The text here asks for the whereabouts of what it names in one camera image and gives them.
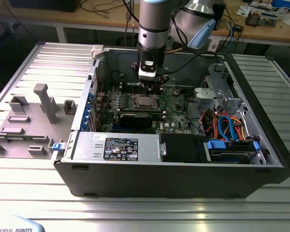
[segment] black power cable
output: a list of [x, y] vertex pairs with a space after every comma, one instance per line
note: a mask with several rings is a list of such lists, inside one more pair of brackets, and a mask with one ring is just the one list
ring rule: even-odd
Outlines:
[[85, 2], [87, 2], [88, 0], [84, 0], [81, 4], [80, 4], [80, 7], [84, 10], [84, 11], [88, 11], [88, 12], [105, 12], [105, 11], [109, 11], [109, 10], [112, 10], [112, 9], [115, 9], [115, 8], [118, 8], [118, 7], [121, 7], [121, 6], [124, 6], [124, 5], [119, 5], [119, 6], [114, 6], [112, 8], [109, 8], [109, 9], [104, 9], [104, 10], [98, 10], [98, 11], [93, 11], [93, 10], [88, 10], [86, 8], [83, 7], [83, 4]]
[[182, 66], [180, 66], [179, 68], [173, 70], [173, 71], [170, 71], [170, 72], [167, 72], [166, 74], [173, 74], [179, 70], [181, 70], [182, 68], [184, 68], [187, 64], [189, 64], [191, 61], [193, 61], [196, 57], [201, 57], [201, 55], [206, 55], [206, 54], [211, 54], [211, 55], [214, 55], [213, 57], [202, 57], [202, 58], [216, 58], [217, 57], [217, 54], [214, 53], [214, 52], [202, 52], [202, 53], [196, 53], [193, 57], [191, 57], [189, 60], [187, 60]]
[[[175, 22], [175, 18], [174, 18], [173, 15], [171, 15], [171, 22], [172, 22], [172, 24], [174, 25], [174, 27], [175, 27], [175, 29], [176, 29], [177, 35], [178, 35], [178, 37], [179, 37], [179, 39], [180, 39], [180, 42], [182, 42], [182, 44], [183, 44], [184, 46], [187, 46], [187, 45], [188, 45], [188, 39], [187, 39], [187, 36], [186, 36], [185, 33], [184, 33], [180, 28], [179, 28], [179, 26], [176, 24], [176, 22]], [[184, 36], [185, 42], [183, 41], [183, 39], [182, 39], [182, 37], [181, 37], [181, 35], [180, 35], [179, 33], [181, 33], [181, 34]]]
[[129, 12], [129, 14], [134, 18], [135, 21], [137, 21], [138, 23], [140, 23], [139, 19], [137, 17], [135, 17], [135, 15], [133, 14], [133, 12], [131, 11], [131, 9], [129, 8], [129, 6], [127, 5], [125, 0], [122, 0], [122, 2], [124, 3], [125, 7], [127, 8], [127, 11]]
[[27, 30], [27, 28], [19, 21], [19, 19], [12, 13], [12, 11], [9, 9], [9, 7], [7, 6], [5, 0], [2, 0], [3, 4], [5, 6], [5, 8], [8, 10], [8, 12], [11, 14], [11, 16], [13, 16], [13, 18], [25, 29], [25, 31], [28, 33], [28, 35], [30, 35], [30, 37], [37, 42], [36, 38]]

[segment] power supply label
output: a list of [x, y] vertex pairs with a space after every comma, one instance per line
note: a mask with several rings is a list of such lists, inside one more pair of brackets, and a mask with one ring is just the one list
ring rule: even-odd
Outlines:
[[114, 161], [137, 161], [138, 139], [106, 138], [103, 158]]

